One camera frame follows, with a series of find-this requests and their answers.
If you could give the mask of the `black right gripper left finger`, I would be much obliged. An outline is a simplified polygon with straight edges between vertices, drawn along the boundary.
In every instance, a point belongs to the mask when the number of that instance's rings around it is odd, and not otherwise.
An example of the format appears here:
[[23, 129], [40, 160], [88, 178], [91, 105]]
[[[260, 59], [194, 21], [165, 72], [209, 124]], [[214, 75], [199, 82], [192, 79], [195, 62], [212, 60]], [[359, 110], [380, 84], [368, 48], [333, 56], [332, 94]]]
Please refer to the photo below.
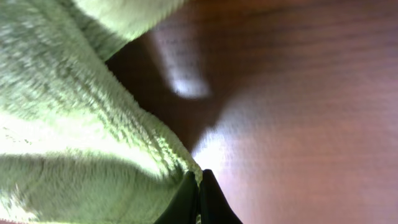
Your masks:
[[187, 172], [165, 212], [154, 224], [196, 224], [199, 189], [193, 172]]

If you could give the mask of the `light green microfiber cloth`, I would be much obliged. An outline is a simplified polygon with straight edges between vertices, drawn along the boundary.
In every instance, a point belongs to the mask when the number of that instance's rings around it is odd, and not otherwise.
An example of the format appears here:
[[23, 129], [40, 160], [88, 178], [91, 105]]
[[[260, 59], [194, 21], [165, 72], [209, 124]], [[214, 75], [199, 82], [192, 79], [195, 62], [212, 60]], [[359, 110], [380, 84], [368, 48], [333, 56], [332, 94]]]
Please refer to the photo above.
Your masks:
[[203, 172], [106, 61], [180, 1], [1, 1], [1, 219], [154, 223]]

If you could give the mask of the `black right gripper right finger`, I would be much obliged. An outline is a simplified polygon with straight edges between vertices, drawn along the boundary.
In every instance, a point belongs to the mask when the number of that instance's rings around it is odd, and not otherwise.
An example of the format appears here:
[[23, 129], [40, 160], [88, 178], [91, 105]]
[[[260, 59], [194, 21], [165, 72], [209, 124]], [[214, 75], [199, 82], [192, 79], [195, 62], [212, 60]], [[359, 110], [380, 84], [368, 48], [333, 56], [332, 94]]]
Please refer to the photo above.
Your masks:
[[210, 169], [203, 171], [200, 183], [200, 213], [202, 224], [243, 224], [229, 206]]

